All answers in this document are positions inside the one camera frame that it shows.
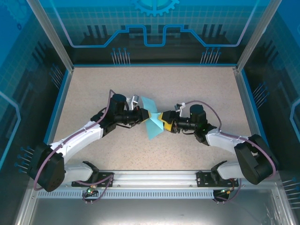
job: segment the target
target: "beige tabletop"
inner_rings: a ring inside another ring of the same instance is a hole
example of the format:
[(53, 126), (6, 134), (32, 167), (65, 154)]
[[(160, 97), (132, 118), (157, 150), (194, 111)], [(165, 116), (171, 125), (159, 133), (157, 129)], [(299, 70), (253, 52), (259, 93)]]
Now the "beige tabletop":
[[(222, 120), (222, 131), (250, 135), (233, 69), (229, 67), (76, 68), (55, 135), (58, 141), (85, 125), (107, 104), (109, 89), (153, 99), (159, 112), (176, 103), (202, 100)], [(218, 126), (204, 107), (210, 124)], [(189, 113), (184, 109), (183, 116)], [(199, 143), (193, 135), (164, 131), (149, 140), (145, 124), (117, 127), (75, 154), (69, 163), (90, 161), (100, 170), (206, 170), (235, 155)]]

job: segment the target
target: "light blue cloth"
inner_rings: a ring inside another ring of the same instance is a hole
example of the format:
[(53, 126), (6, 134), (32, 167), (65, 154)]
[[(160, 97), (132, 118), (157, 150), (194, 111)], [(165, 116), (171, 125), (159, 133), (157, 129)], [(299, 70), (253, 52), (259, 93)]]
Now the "light blue cloth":
[(161, 120), (158, 119), (159, 115), (161, 114), (158, 112), (156, 108), (155, 102), (146, 97), (141, 97), (142, 103), (144, 105), (144, 109), (148, 110), (151, 114), (151, 117), (146, 120), (146, 128), (149, 140), (154, 138), (155, 136), (159, 135), (164, 131), (164, 124)]

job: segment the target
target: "enclosure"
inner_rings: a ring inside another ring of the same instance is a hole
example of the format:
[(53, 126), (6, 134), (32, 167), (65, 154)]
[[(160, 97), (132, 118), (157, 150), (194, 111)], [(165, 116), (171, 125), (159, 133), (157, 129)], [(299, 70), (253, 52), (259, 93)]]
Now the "enclosure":
[[(0, 223), (298, 224), (299, 8), (296, 0), (0, 0)], [(68, 162), (114, 174), (99, 202), (85, 205), (86, 188), (71, 182), (35, 191), (26, 152), (82, 128), (110, 89), (153, 99), (158, 112), (208, 103), (222, 131), (263, 138), (276, 176), (242, 179), (234, 201), (217, 202), (226, 187), (199, 187), (198, 173), (236, 155), (182, 132), (149, 140), (145, 122), (116, 127)]]

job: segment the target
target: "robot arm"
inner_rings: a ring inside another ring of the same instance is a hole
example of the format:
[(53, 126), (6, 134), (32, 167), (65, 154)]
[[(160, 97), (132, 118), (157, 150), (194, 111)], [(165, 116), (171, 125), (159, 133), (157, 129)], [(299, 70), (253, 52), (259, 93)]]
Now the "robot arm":
[(249, 140), (258, 145), (272, 160), (275, 168), (278, 161), (270, 151), (268, 145), (259, 135), (251, 137), (229, 135), (221, 132), (206, 120), (206, 112), (202, 105), (190, 107), (190, 117), (181, 117), (185, 103), (177, 104), (175, 111), (166, 111), (160, 115), (164, 128), (171, 133), (180, 130), (192, 130), (196, 140), (208, 146), (215, 146), (236, 155), (238, 161), (221, 162), (212, 168), (211, 176), (218, 180), (230, 178), (246, 178), (252, 184), (258, 184), (273, 173), (270, 161), (254, 146), (246, 142)]
[(110, 98), (109, 108), (105, 109), (107, 110), (105, 117), (98, 124), (96, 122), (104, 115), (102, 112), (104, 109), (94, 115), (83, 128), (70, 136), (50, 145), (44, 143), (38, 145), (28, 166), (27, 174), (35, 179), (41, 164), (53, 150), (60, 146), (39, 175), (38, 184), (40, 186), (46, 191), (53, 191), (63, 182), (82, 180), (94, 183), (98, 181), (99, 170), (91, 163), (69, 165), (67, 162), (85, 146), (113, 131), (117, 124), (134, 126), (148, 119), (148, 111), (136, 106), (137, 103), (138, 96), (126, 98), (123, 95), (114, 94)]

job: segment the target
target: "black mounting bracket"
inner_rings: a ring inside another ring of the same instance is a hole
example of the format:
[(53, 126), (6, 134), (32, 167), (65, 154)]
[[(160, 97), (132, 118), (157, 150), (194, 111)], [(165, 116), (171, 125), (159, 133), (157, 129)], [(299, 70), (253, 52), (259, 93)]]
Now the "black mounting bracket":
[[(214, 181), (211, 172), (199, 171), (196, 173), (197, 187), (198, 188), (231, 188), (233, 186), (230, 180)], [(238, 180), (234, 180), (234, 187), (238, 187)]]
[[(113, 173), (112, 172), (99, 172), (97, 180), (103, 180), (103, 179), (105, 179), (106, 177), (108, 177), (110, 175), (113, 175)], [(109, 182), (109, 179), (107, 179), (103, 183), (98, 184), (97, 187), (98, 188), (105, 188), (108, 182)], [(84, 187), (84, 188), (88, 187), (87, 185), (79, 184), (76, 181), (73, 181), (71, 186), (72, 187)], [(112, 186), (113, 186), (113, 180), (111, 181), (111, 183), (108, 187), (111, 188)]]

